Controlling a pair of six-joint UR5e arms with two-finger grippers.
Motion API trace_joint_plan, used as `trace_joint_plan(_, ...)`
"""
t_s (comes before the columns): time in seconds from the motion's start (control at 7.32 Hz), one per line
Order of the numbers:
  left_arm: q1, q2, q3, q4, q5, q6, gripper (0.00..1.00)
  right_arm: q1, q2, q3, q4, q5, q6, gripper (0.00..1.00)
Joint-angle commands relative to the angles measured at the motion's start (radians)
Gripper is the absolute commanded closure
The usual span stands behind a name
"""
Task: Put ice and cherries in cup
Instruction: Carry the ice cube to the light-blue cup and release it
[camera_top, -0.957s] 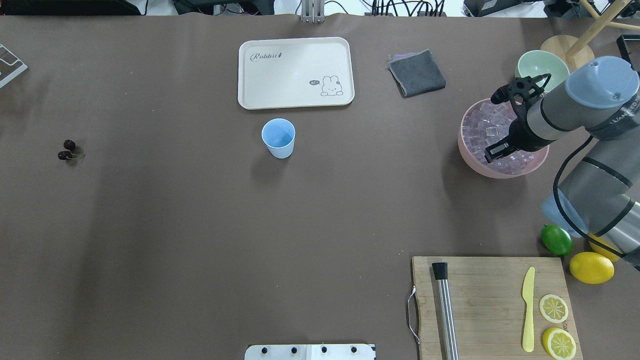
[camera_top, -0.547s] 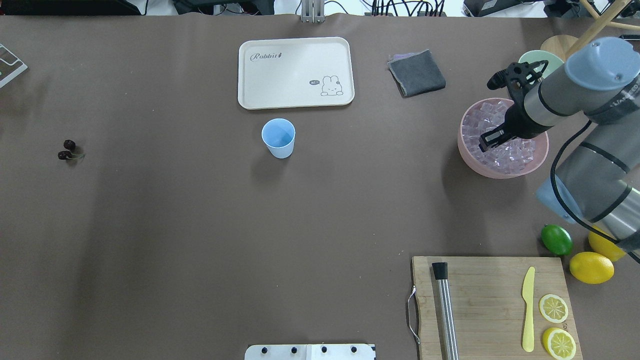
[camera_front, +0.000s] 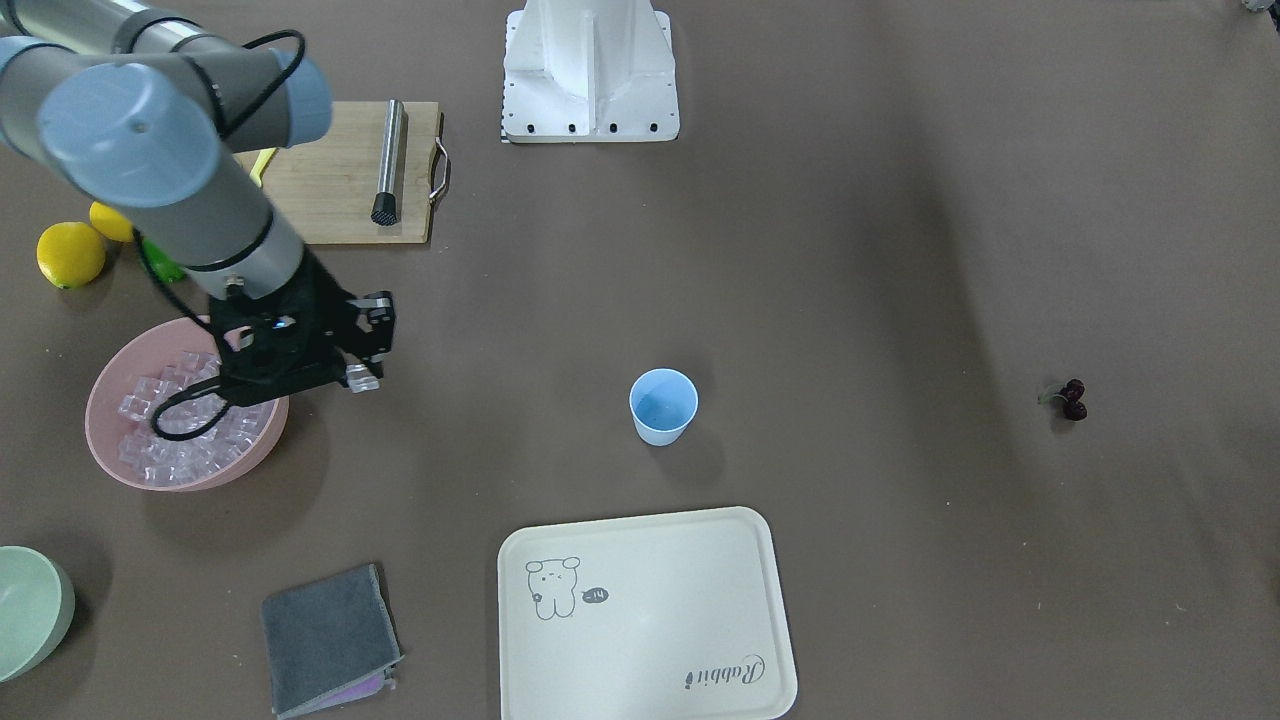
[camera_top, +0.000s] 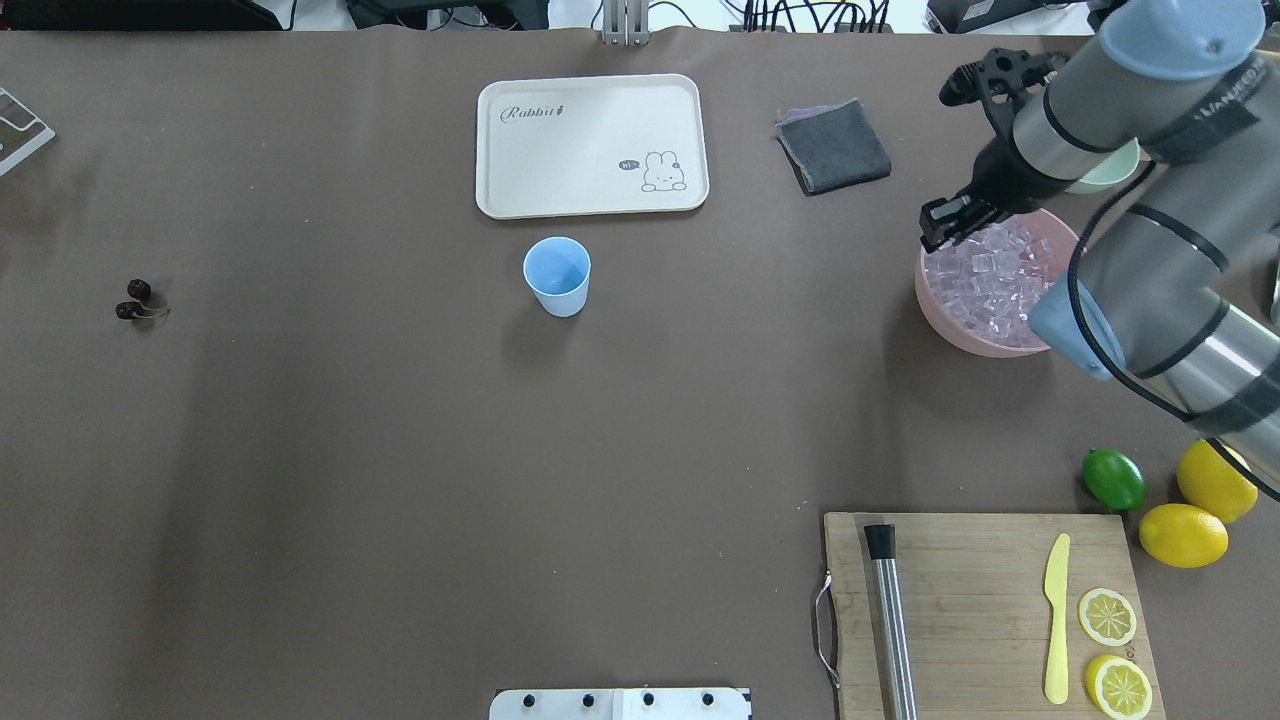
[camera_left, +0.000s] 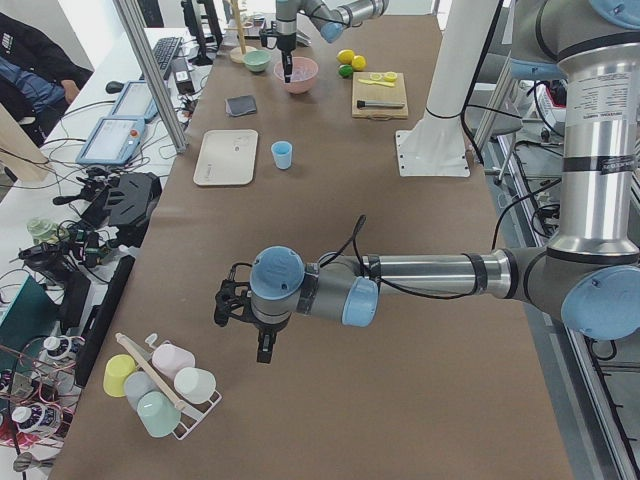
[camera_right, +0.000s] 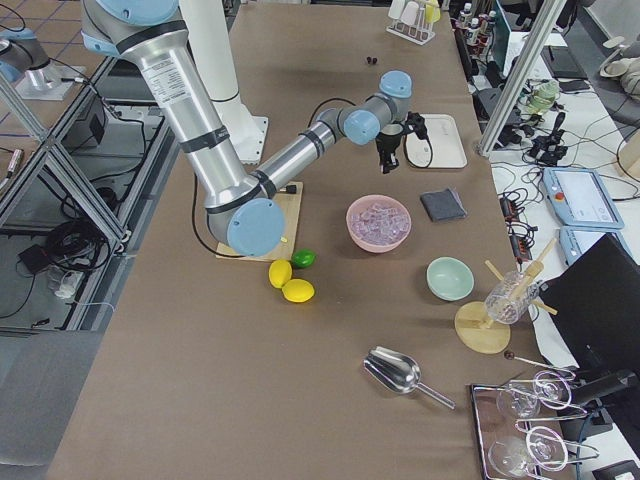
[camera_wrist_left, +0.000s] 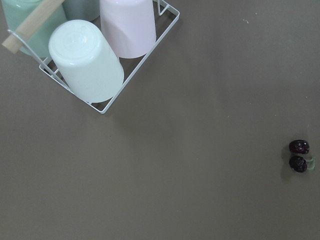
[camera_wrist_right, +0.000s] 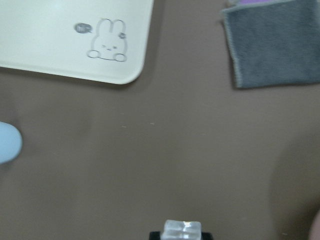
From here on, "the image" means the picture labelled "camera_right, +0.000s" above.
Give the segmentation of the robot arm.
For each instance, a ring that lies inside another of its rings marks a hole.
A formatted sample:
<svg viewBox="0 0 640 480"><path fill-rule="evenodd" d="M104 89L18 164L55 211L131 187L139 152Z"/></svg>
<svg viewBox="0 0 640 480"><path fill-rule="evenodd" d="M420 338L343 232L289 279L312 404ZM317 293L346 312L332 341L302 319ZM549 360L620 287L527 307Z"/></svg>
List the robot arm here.
<svg viewBox="0 0 640 480"><path fill-rule="evenodd" d="M252 172L268 120L239 95L227 22L219 1L84 1L87 49L126 60L141 72L169 121L206 197L207 226L242 256L280 243L285 216L273 197L342 138L365 145L406 122L412 80L385 73L363 104L329 109Z"/></svg>

